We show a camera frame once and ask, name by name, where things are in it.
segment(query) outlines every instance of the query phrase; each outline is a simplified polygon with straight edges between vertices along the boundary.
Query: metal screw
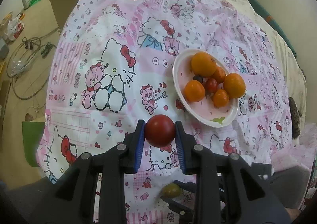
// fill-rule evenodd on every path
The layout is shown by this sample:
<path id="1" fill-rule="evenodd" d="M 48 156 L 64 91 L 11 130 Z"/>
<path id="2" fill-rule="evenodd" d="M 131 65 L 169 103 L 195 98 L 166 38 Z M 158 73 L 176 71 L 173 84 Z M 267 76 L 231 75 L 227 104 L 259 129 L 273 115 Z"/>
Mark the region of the metal screw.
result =
<path id="1" fill-rule="evenodd" d="M 231 153 L 230 154 L 230 157 L 233 159 L 233 160 L 238 160 L 239 159 L 239 154 L 237 154 L 237 153 Z"/>
<path id="2" fill-rule="evenodd" d="M 194 150 L 196 150 L 196 151 L 202 151 L 202 149 L 203 149 L 203 146 L 200 145 L 200 144 L 196 144 L 196 145 L 194 146 Z"/>
<path id="3" fill-rule="evenodd" d="M 125 150 L 125 149 L 126 149 L 126 145 L 125 145 L 125 144 L 123 144 L 123 143 L 118 144 L 118 145 L 117 145 L 117 149 L 118 149 L 119 151 L 123 151 L 123 150 Z"/>
<path id="4" fill-rule="evenodd" d="M 84 152 L 80 155 L 80 157 L 83 159 L 83 160 L 86 160 L 90 157 L 90 154 L 88 152 Z"/>

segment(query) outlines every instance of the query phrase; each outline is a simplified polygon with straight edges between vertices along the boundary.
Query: yellow-green fruit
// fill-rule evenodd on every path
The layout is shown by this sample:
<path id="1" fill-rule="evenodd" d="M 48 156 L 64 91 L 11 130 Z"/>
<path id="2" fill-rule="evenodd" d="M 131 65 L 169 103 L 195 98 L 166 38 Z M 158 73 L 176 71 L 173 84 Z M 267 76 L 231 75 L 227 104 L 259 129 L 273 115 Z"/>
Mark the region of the yellow-green fruit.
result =
<path id="1" fill-rule="evenodd" d="M 180 196 L 182 189 L 177 184 L 171 183 L 163 187 L 162 195 L 168 198 L 175 198 Z"/>

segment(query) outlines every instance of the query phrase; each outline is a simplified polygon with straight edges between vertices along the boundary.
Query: hello kitty print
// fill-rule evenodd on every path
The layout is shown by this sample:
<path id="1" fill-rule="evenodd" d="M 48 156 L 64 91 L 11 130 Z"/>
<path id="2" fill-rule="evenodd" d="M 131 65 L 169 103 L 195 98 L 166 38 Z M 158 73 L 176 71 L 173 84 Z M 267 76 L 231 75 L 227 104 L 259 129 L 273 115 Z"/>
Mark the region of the hello kitty print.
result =
<path id="1" fill-rule="evenodd" d="M 182 121 L 185 132 L 214 153 L 237 152 L 248 163 L 270 163 L 291 144 L 287 87 L 271 43 L 229 1 L 79 0 L 61 33 L 37 151 L 52 183 L 81 153 L 108 151 L 139 119 L 156 114 Z M 187 48 L 207 51 L 244 79 L 246 92 L 229 126 L 204 126 L 177 96 L 173 63 Z M 179 164 L 175 142 L 162 148 L 145 142 L 139 173 L 125 176 L 130 223 L 178 223 L 158 196 L 164 184 L 195 181 Z M 194 195 L 183 196 L 185 204 L 194 203 Z"/>

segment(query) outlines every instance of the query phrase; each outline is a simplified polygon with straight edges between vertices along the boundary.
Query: large orange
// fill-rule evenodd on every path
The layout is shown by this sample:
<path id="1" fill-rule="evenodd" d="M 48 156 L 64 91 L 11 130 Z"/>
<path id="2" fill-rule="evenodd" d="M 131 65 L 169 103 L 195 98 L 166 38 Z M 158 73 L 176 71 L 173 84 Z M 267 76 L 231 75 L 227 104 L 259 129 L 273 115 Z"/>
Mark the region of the large orange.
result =
<path id="1" fill-rule="evenodd" d="M 211 77 L 216 67 L 215 59 L 206 52 L 198 52 L 191 58 L 191 69 L 195 75 Z"/>
<path id="2" fill-rule="evenodd" d="M 212 96 L 212 101 L 216 108 L 225 107 L 229 103 L 229 95 L 225 90 L 218 90 Z"/>
<path id="3" fill-rule="evenodd" d="M 231 99 L 240 98 L 245 93 L 245 83 L 237 73 L 230 73 L 225 77 L 223 88 Z"/>
<path id="4" fill-rule="evenodd" d="M 216 71 L 212 75 L 212 78 L 217 81 L 217 83 L 223 83 L 224 78 L 226 77 L 226 72 L 220 66 L 216 67 Z"/>
<path id="5" fill-rule="evenodd" d="M 205 88 L 200 82 L 191 80 L 184 88 L 184 96 L 188 102 L 201 101 L 205 97 Z"/>

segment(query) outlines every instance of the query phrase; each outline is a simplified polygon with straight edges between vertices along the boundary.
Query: tangerine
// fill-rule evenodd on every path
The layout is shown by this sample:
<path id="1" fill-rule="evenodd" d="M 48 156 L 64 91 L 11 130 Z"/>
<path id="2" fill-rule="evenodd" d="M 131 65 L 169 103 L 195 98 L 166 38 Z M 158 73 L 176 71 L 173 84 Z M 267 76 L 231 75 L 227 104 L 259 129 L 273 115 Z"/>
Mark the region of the tangerine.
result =
<path id="1" fill-rule="evenodd" d="M 184 95 L 188 102 L 198 102 L 205 97 L 205 88 L 200 82 L 191 80 L 184 88 Z"/>
<path id="2" fill-rule="evenodd" d="M 240 98 L 245 93 L 245 83 L 237 73 L 230 73 L 225 77 L 223 88 L 231 99 Z"/>
<path id="3" fill-rule="evenodd" d="M 223 83 L 224 79 L 226 77 L 226 72 L 224 71 L 223 68 L 220 66 L 216 67 L 216 71 L 212 75 L 212 78 L 217 81 L 217 83 Z"/>
<path id="4" fill-rule="evenodd" d="M 210 77 L 216 71 L 215 59 L 206 52 L 198 52 L 191 58 L 191 69 L 195 75 Z"/>
<path id="5" fill-rule="evenodd" d="M 219 89 L 212 96 L 212 101 L 216 108 L 225 107 L 229 103 L 229 95 L 225 90 Z"/>

